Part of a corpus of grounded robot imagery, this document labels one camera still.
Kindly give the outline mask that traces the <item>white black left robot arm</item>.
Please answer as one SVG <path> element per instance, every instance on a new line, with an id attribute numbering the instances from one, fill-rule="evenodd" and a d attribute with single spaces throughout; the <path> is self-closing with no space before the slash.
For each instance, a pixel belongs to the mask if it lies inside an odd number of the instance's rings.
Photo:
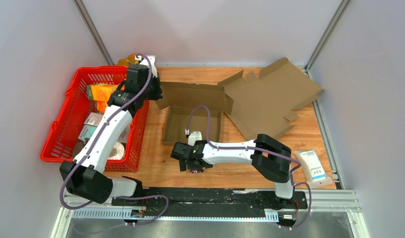
<path id="1" fill-rule="evenodd" d="M 142 203 L 144 193 L 132 178 L 109 178 L 103 174 L 110 153 L 124 129 L 131 124 L 145 101 L 162 98 L 162 89 L 152 63 L 133 64 L 127 68 L 126 79 L 111 94 L 103 118 L 95 132 L 72 162 L 62 162 L 60 173 L 64 192 L 102 204 L 108 198 L 124 197 L 132 206 Z"/>

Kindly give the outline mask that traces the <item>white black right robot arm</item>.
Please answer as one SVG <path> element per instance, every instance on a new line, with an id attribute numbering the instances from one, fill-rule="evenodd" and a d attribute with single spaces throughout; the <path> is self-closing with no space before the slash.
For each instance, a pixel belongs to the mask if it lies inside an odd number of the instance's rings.
<path id="1" fill-rule="evenodd" d="M 204 170 L 221 163 L 252 165 L 265 179 L 273 182 L 275 201 L 280 207 L 289 207 L 295 201 L 292 174 L 301 163 L 291 157 L 291 149 L 266 134 L 256 139 L 220 143 L 197 140 L 194 144 L 176 142 L 171 158 L 179 161 L 180 171 Z"/>

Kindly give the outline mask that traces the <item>brown cardboard box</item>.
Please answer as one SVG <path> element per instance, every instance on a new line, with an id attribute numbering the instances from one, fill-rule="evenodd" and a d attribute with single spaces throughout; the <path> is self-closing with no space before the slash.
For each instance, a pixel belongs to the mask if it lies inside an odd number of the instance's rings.
<path id="1" fill-rule="evenodd" d="M 167 116 L 162 135 L 164 145 L 188 142 L 185 129 L 200 131 L 206 139 L 207 123 L 210 123 L 209 139 L 222 140 L 224 113 L 231 113 L 234 100 L 229 97 L 223 86 L 161 82 L 162 99 L 156 101 L 159 109 L 167 108 Z"/>

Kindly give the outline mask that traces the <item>dark red snack packet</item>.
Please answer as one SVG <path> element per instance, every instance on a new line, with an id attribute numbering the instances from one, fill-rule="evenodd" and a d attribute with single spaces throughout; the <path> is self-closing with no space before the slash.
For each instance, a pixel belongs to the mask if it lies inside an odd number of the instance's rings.
<path id="1" fill-rule="evenodd" d="M 191 174 L 197 174 L 197 173 L 203 173 L 204 169 L 198 169 L 198 170 L 190 170 Z"/>

